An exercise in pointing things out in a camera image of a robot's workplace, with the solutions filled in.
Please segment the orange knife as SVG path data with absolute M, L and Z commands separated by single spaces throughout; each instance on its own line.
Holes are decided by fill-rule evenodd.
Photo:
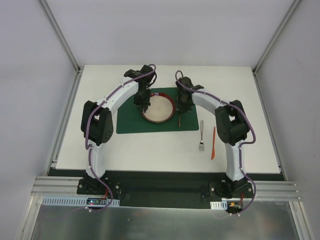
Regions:
M 211 150 L 211 160 L 215 158 L 216 151 L 215 151 L 215 142 L 216 142 L 216 126 L 213 128 L 213 134 L 212 134 L 212 150 Z

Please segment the red rimmed beige plate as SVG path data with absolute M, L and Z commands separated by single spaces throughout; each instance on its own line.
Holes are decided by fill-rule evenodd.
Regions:
M 151 123 L 164 123 L 170 120 L 176 112 L 176 104 L 172 97 L 162 92 L 150 95 L 150 105 L 141 115 Z

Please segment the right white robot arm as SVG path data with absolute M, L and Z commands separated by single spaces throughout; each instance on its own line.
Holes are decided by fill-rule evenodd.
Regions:
M 237 197 L 247 184 L 243 165 L 243 143 L 247 139 L 250 126 L 240 101 L 224 101 L 206 92 L 201 85 L 193 85 L 186 76 L 176 78 L 177 110 L 186 113 L 192 106 L 200 106 L 215 116 L 216 133 L 225 145 L 226 172 L 225 180 L 215 188 L 215 193 L 231 199 Z

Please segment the silver fork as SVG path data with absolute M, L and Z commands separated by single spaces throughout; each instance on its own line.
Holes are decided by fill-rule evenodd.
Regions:
M 205 144 L 204 144 L 204 141 L 203 141 L 203 134 L 204 134 L 204 121 L 201 120 L 200 121 L 200 142 L 199 142 L 199 150 L 201 152 L 204 152 L 205 151 Z

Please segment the green placemat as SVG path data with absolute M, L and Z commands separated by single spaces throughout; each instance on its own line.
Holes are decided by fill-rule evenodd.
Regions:
M 116 120 L 117 134 L 136 134 L 136 133 L 156 133 L 156 132 L 181 132 L 199 130 L 198 116 L 196 108 L 180 114 L 180 127 L 178 127 L 178 113 L 176 87 L 153 88 L 152 93 L 164 93 L 172 97 L 175 102 L 175 114 L 171 119 L 164 123 L 153 123 L 147 121 L 142 112 L 134 105 L 134 97 L 130 97 L 118 110 Z

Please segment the copper spoon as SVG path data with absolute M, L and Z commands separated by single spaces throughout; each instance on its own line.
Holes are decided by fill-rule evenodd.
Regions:
M 181 114 L 178 113 L 178 127 L 181 127 Z

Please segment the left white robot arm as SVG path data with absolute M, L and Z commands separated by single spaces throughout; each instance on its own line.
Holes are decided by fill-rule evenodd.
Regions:
M 154 64 L 144 65 L 140 70 L 129 69 L 110 93 L 100 100 L 88 100 L 84 104 L 80 129 L 84 134 L 85 149 L 88 151 L 86 174 L 92 178 L 88 188 L 94 194 L 102 194 L 106 188 L 105 181 L 101 179 L 106 172 L 107 161 L 103 147 L 114 132 L 113 115 L 132 96 L 134 106 L 145 113 L 151 105 L 150 86 L 156 79 Z

